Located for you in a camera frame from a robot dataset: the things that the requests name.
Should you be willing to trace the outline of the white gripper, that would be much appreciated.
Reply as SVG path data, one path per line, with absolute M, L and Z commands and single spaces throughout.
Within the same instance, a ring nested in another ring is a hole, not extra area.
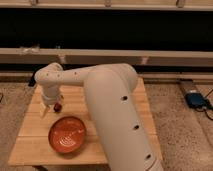
M 42 86 L 42 100 L 40 103 L 40 117 L 43 118 L 50 110 L 49 105 L 54 105 L 61 100 L 59 86 Z

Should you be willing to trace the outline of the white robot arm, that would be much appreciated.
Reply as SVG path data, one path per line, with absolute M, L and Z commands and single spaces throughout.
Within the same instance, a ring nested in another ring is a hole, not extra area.
M 111 171 L 164 171 L 132 97 L 135 69 L 125 63 L 65 70 L 51 63 L 35 73 L 42 98 L 50 105 L 62 85 L 81 86 Z

